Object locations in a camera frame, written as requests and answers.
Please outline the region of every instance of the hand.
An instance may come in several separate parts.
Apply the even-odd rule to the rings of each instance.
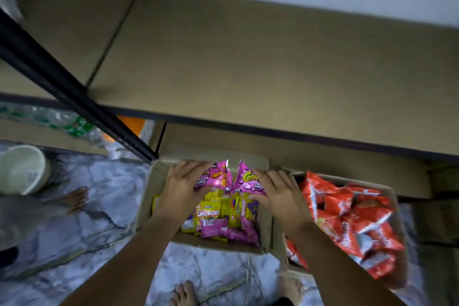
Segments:
[[[214,190],[213,187],[194,190],[196,181],[212,165],[213,162],[181,161],[172,167],[152,217],[166,219],[179,226],[187,220],[204,196]]]
[[[287,175],[283,170],[269,170],[266,173],[262,170],[254,170],[254,173],[264,187],[266,196],[253,194],[250,198],[270,209],[287,235],[314,222],[292,175]]]

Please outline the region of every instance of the toe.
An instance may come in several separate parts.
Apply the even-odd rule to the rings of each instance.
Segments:
[[[193,295],[195,293],[191,281],[186,281],[185,283],[183,283],[183,289],[185,289],[185,293],[187,295]]]
[[[183,285],[182,285],[182,284],[180,284],[180,285],[177,287],[177,291],[179,292],[180,299],[185,298],[185,289],[183,289]]]
[[[174,301],[176,305],[180,303],[180,295],[176,291],[172,293],[171,301]]]

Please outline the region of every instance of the bare foot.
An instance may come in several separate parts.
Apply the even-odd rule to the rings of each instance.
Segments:
[[[87,200],[88,188],[83,186],[69,193],[66,193],[64,196],[59,197],[55,201],[65,203],[68,206],[67,215],[69,215],[79,212],[86,204]]]
[[[169,306],[197,306],[195,291],[190,281],[180,284],[175,289],[175,292],[172,293]]]
[[[303,300],[303,283],[299,279],[279,276],[277,284],[279,298],[290,299],[294,306],[300,306]]]

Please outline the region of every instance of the marble floor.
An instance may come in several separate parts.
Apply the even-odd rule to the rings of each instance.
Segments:
[[[0,142],[0,151],[10,145]],[[58,305],[132,237],[148,165],[44,151],[53,173],[38,197],[54,197],[88,186],[89,201],[83,212],[49,221],[20,245],[17,261],[0,270],[2,306]],[[407,287],[397,294],[408,305],[427,305],[409,205],[402,205],[402,218],[410,236],[410,270]],[[202,305],[266,306],[276,300],[277,278],[273,272],[278,268],[279,262],[269,254],[251,256],[170,243],[146,305],[167,305],[175,286],[189,279]],[[313,280],[303,283],[306,293],[302,305],[322,305]]]

